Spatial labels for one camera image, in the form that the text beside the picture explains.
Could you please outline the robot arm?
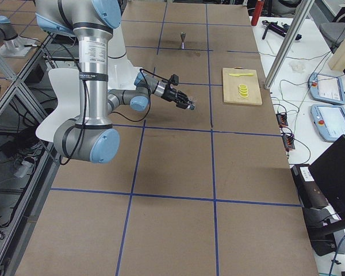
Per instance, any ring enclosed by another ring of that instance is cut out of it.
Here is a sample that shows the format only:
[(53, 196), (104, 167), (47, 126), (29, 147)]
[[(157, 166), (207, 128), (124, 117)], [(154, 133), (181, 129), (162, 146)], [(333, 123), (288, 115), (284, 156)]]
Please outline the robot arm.
[(17, 31), (6, 16), (0, 15), (0, 44), (13, 43), (15, 47), (20, 45)]
[(74, 69), (49, 72), (57, 107), (38, 126), (38, 138), (51, 142), (67, 160), (111, 161), (120, 136), (109, 115), (121, 105), (147, 112), (151, 96), (193, 110), (194, 102), (168, 79), (135, 67), (128, 60), (118, 1), (36, 1), (36, 21), (45, 32), (76, 37)]

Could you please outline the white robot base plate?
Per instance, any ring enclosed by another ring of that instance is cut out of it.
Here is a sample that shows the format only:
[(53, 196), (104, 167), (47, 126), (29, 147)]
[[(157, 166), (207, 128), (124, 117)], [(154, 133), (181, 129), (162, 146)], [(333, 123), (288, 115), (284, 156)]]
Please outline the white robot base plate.
[(120, 58), (108, 57), (108, 89), (134, 90), (135, 79), (140, 67), (135, 67), (127, 55)]

